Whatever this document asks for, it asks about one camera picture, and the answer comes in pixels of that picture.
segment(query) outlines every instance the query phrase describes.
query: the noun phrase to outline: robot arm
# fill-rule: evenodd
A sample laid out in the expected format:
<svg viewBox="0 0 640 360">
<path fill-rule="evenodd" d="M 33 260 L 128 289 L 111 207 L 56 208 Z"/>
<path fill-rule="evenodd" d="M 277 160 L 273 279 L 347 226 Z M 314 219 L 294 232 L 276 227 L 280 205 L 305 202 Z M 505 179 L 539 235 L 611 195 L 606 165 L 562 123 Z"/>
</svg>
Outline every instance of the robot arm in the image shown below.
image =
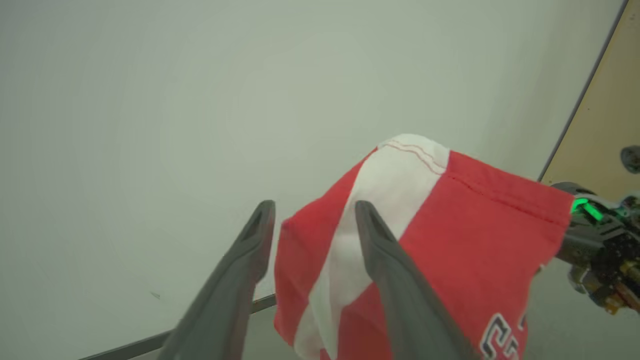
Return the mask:
<svg viewBox="0 0 640 360">
<path fill-rule="evenodd" d="M 557 258 L 572 265 L 569 282 L 614 315 L 640 313 L 640 199 L 609 202 L 575 183 L 553 187 L 575 196 L 572 221 Z"/>
</svg>

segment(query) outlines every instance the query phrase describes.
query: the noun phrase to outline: floor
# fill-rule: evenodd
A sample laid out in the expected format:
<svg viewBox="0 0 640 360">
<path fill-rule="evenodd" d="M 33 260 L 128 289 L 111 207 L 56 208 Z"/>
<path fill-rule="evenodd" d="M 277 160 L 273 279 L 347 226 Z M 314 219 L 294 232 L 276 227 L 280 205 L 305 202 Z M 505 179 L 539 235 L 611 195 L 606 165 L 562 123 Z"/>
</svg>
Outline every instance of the floor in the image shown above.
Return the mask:
<svg viewBox="0 0 640 360">
<path fill-rule="evenodd" d="M 249 319 L 243 360 L 298 360 L 293 349 L 285 343 L 273 328 L 276 307 L 259 311 Z M 159 350 L 135 357 L 135 360 L 156 360 Z"/>
<path fill-rule="evenodd" d="M 566 279 L 568 265 L 552 260 L 531 286 L 527 322 L 529 339 L 526 360 L 640 359 L 636 346 L 640 321 L 632 311 L 610 316 L 583 295 L 573 291 Z M 296 360 L 293 350 L 273 328 L 275 307 L 251 315 L 244 360 Z M 158 351 L 135 360 L 155 360 Z"/>
</svg>

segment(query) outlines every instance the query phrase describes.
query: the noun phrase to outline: stitching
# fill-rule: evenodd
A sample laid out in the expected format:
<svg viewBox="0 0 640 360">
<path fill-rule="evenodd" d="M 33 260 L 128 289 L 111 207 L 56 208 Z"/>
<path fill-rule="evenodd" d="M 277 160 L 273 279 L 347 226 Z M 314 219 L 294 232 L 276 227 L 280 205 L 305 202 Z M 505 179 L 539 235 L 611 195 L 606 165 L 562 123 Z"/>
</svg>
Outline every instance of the stitching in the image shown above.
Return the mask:
<svg viewBox="0 0 640 360">
<path fill-rule="evenodd" d="M 449 174 L 449 173 L 445 174 L 445 176 L 449 177 L 450 179 L 452 179 L 454 181 L 457 181 L 457 182 L 461 183 L 462 185 L 466 186 L 467 188 L 469 188 L 469 190 L 472 190 L 473 192 L 479 193 L 480 195 L 487 196 L 492 201 L 495 201 L 495 202 L 498 202 L 500 204 L 509 206 L 510 208 L 516 209 L 518 211 L 521 211 L 522 213 L 528 214 L 530 216 L 533 216 L 535 218 L 538 218 L 538 219 L 540 219 L 542 221 L 545 221 L 545 222 L 548 222 L 550 224 L 554 224 L 554 225 L 558 225 L 558 226 L 564 227 L 564 225 L 560 221 L 556 221 L 553 218 L 550 218 L 550 217 L 546 216 L 546 211 L 544 211 L 544 209 L 542 209 L 541 207 L 539 207 L 539 206 L 537 206 L 535 204 L 529 203 L 529 205 L 532 208 L 535 208 L 536 210 L 538 210 L 538 211 L 534 212 L 534 211 L 531 211 L 529 209 L 526 209 L 526 208 L 523 208 L 521 206 L 518 206 L 516 204 L 513 204 L 511 201 L 508 201 L 509 198 L 511 198 L 511 200 L 515 200 L 517 202 L 519 200 L 521 200 L 521 199 L 519 199 L 517 197 L 511 196 L 511 195 L 509 195 L 507 193 L 501 193 L 501 192 L 495 192 L 495 191 L 489 191 L 489 192 L 483 191 L 483 188 L 484 188 L 483 186 L 481 186 L 480 184 L 475 183 L 473 181 L 469 181 L 467 178 L 462 178 L 462 177 L 455 176 L 455 175 Z"/>
<path fill-rule="evenodd" d="M 397 140 L 394 140 L 394 139 L 389 140 L 389 142 L 394 142 L 394 143 L 396 143 L 396 144 L 398 144 L 398 145 L 402 145 L 402 146 L 418 148 L 418 149 L 420 150 L 420 152 L 421 152 L 421 153 L 425 154 L 426 156 L 429 156 L 429 157 L 431 158 L 431 160 L 433 160 L 433 163 L 434 163 L 435 165 L 438 165 L 439 167 L 441 167 L 441 168 L 443 168 L 443 169 L 446 169 L 446 168 L 447 168 L 447 167 L 445 167 L 445 166 L 442 166 L 442 165 L 438 164 L 438 163 L 436 162 L 436 159 L 433 157 L 433 155 L 431 155 L 430 153 L 428 153 L 426 150 L 424 150 L 422 147 L 420 147 L 420 146 L 418 146 L 418 145 L 413 145 L 413 144 L 408 144 L 408 143 L 401 143 L 401 142 L 399 142 L 399 141 L 397 141 Z"/>
<path fill-rule="evenodd" d="M 385 144 L 385 145 L 383 145 L 382 147 L 385 147 L 385 146 L 393 147 L 393 148 L 394 148 L 394 149 L 396 149 L 396 150 L 399 150 L 399 151 L 402 151 L 402 152 L 410 152 L 410 153 L 412 153 L 412 154 L 416 155 L 416 157 L 418 157 L 418 159 L 419 159 L 419 160 L 424 164 L 424 166 L 426 166 L 426 167 L 427 167 L 427 168 L 428 168 L 432 173 L 434 173 L 434 174 L 436 174 L 436 175 L 440 175 L 440 176 L 441 176 L 441 175 L 444 173 L 444 172 L 437 172 L 437 171 L 433 170 L 433 169 L 429 166 L 429 163 L 428 163 L 428 162 L 426 162 L 426 161 L 424 161 L 424 159 L 420 156 L 420 154 L 418 154 L 417 152 L 415 152 L 415 151 L 413 151 L 413 150 L 400 149 L 399 147 L 396 147 L 396 146 L 391 145 L 391 144 L 389 144 L 389 143 L 386 143 L 386 144 Z"/>
</svg>

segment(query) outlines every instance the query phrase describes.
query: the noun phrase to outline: wooden panel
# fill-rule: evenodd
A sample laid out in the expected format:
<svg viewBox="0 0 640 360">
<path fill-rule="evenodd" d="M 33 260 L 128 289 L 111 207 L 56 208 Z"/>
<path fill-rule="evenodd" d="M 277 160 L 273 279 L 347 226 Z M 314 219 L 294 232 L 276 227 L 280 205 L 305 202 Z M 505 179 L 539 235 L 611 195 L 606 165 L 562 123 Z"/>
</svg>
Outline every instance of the wooden panel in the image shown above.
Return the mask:
<svg viewBox="0 0 640 360">
<path fill-rule="evenodd" d="M 543 182 L 573 181 L 610 200 L 640 190 L 620 151 L 640 145 L 640 1 L 631 0 Z"/>
</svg>

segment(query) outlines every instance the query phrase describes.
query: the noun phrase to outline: striped cloth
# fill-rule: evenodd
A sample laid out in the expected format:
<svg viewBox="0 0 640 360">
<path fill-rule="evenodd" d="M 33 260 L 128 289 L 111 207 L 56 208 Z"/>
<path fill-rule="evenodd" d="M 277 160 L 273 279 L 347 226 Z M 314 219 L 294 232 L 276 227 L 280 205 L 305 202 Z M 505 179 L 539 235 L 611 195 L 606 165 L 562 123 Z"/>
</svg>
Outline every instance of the striped cloth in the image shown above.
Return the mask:
<svg viewBox="0 0 640 360">
<path fill-rule="evenodd" d="M 399 135 L 282 224 L 275 327 L 302 359 L 392 359 L 358 200 L 376 206 L 478 354 L 522 357 L 529 285 L 559 249 L 573 197 Z"/>
</svg>

